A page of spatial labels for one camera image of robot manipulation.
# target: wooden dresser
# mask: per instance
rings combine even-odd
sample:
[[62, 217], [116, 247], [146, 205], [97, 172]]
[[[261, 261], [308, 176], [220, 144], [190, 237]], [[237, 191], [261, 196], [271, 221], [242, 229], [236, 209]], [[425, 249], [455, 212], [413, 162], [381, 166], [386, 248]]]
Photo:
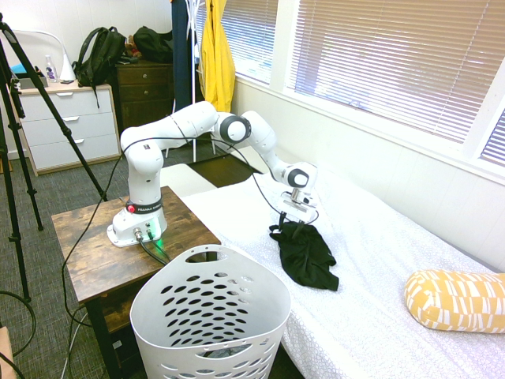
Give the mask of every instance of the wooden dresser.
[[135, 64], [118, 64], [117, 68], [122, 129], [158, 121], [172, 114], [172, 64], [140, 60]]
[[[96, 88], [50, 83], [46, 88], [58, 113], [72, 130], [72, 138], [88, 163], [115, 159], [119, 148], [112, 91], [108, 84]], [[35, 88], [24, 89], [21, 102], [26, 117], [21, 120], [25, 145], [36, 174], [80, 166], [59, 125]]]

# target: tripod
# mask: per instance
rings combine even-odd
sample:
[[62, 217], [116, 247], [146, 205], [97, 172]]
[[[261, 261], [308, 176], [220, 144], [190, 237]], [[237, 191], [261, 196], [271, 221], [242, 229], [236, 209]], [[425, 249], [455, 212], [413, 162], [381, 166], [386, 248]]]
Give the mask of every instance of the tripod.
[[[0, 30], [2, 31], [4, 36], [7, 38], [9, 45], [12, 47], [14, 53], [16, 54], [17, 58], [20, 60], [24, 69], [26, 69], [26, 72], [27, 72], [28, 76], [30, 77], [30, 79], [32, 80], [33, 84], [39, 90], [40, 95], [44, 99], [44, 101], [45, 101], [47, 107], [49, 108], [50, 112], [52, 113], [55, 121], [57, 122], [60, 129], [62, 130], [62, 133], [67, 137], [70, 145], [73, 148], [73, 151], [77, 154], [79, 161], [82, 163], [84, 169], [88, 173], [89, 178], [92, 180], [93, 184], [95, 185], [96, 189], [98, 190], [100, 197], [103, 197], [103, 199], [105, 201], [107, 201], [107, 197], [105, 196], [102, 188], [100, 187], [100, 184], [96, 180], [93, 172], [91, 171], [88, 163], [86, 162], [86, 159], [82, 156], [82, 153], [80, 152], [79, 148], [77, 147], [75, 141], [72, 138], [72, 130], [70, 130], [63, 122], [62, 117], [60, 116], [60, 114], [56, 110], [56, 107], [54, 106], [53, 102], [51, 101], [51, 98], [49, 97], [45, 88], [43, 87], [43, 84], [40, 81], [39, 76], [35, 72], [35, 69], [33, 68], [32, 64], [28, 60], [28, 57], [26, 56], [23, 49], [21, 48], [21, 45], [17, 41], [16, 36], [14, 35], [14, 33], [10, 29], [10, 27], [5, 22], [2, 22], [2, 18], [3, 18], [3, 16], [0, 13]], [[38, 225], [39, 231], [41, 231], [41, 230], [43, 230], [43, 225], [42, 225], [42, 221], [40, 219], [39, 209], [37, 207], [37, 203], [36, 203], [36, 199], [35, 199], [35, 194], [37, 193], [37, 191], [32, 186], [32, 180], [30, 179], [30, 174], [28, 172], [28, 166], [26, 164], [26, 159], [25, 159], [24, 153], [23, 153], [23, 146], [21, 144], [21, 139], [19, 136], [19, 129], [21, 129], [21, 125], [19, 122], [17, 122], [16, 116], [14, 114], [14, 109], [13, 109], [13, 104], [14, 104], [18, 117], [24, 118], [24, 111], [23, 111], [23, 107], [21, 105], [21, 100], [19, 97], [20, 93], [17, 89], [17, 82], [18, 82], [18, 80], [16, 78], [14, 78], [13, 75], [11, 74], [11, 71], [9, 68], [9, 63], [7, 62], [6, 53], [5, 53], [3, 46], [2, 46], [2, 41], [0, 41], [0, 93], [2, 95], [2, 100], [3, 100], [3, 103], [6, 108], [7, 118], [9, 120], [8, 127], [13, 133], [14, 141], [16, 143], [16, 148], [19, 153], [21, 167], [23, 169], [24, 180], [26, 181], [26, 186], [28, 187], [27, 193], [30, 195], [30, 198], [32, 199], [33, 212], [35, 213], [35, 217], [37, 220], [37, 225]], [[28, 292], [28, 281], [26, 278], [23, 250], [21, 247], [21, 233], [19, 230], [19, 223], [17, 220], [16, 202], [14, 200], [14, 192], [13, 192], [12, 178], [11, 178], [10, 171], [9, 171], [9, 159], [7, 157], [7, 150], [8, 149], [7, 149], [7, 143], [6, 143], [6, 135], [5, 135], [4, 129], [3, 129], [2, 117], [0, 116], [0, 156], [2, 157], [3, 167], [6, 167], [6, 170], [4, 170], [4, 180], [5, 180], [5, 185], [6, 185], [7, 201], [9, 204], [10, 221], [11, 221], [11, 225], [13, 228], [13, 233], [9, 237], [9, 241], [14, 242], [14, 244], [16, 246], [17, 263], [19, 266], [19, 271], [20, 271], [20, 276], [21, 276], [21, 285], [23, 287], [23, 296], [24, 296], [24, 299], [29, 302], [31, 299], [30, 299], [30, 295]]]

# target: window blinds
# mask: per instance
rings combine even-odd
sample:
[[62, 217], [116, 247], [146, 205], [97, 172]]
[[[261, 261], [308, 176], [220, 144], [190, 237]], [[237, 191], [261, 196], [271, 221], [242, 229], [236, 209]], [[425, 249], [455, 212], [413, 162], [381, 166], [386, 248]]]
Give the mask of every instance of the window blinds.
[[499, 118], [481, 158], [505, 165], [505, 111]]
[[504, 25], [500, 0], [301, 0], [288, 88], [463, 142]]
[[[196, 15], [198, 36], [204, 28], [206, 5]], [[274, 50], [277, 0], [227, 0], [223, 14], [235, 71], [264, 83], [270, 83]]]

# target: windowsill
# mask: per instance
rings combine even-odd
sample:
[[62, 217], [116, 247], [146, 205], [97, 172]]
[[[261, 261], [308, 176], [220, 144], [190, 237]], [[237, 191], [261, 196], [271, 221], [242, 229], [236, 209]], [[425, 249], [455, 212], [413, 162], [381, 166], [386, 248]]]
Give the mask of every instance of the windowsill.
[[363, 130], [394, 142], [451, 166], [468, 171], [505, 186], [505, 167], [482, 159], [470, 160], [461, 153], [462, 145], [444, 140], [420, 130], [412, 129], [391, 120], [322, 99], [301, 96], [288, 89], [284, 93], [272, 91], [267, 85], [237, 75], [239, 83], [296, 104], [310, 111], [332, 118], [353, 128]]

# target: water bottle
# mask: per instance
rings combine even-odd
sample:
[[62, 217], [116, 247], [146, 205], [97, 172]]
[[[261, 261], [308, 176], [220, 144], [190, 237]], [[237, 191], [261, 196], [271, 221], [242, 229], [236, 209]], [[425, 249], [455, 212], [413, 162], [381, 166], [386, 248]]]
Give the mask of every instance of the water bottle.
[[46, 74], [48, 81], [51, 81], [53, 83], [58, 82], [58, 74], [56, 73], [56, 67], [54, 67], [50, 55], [46, 55]]

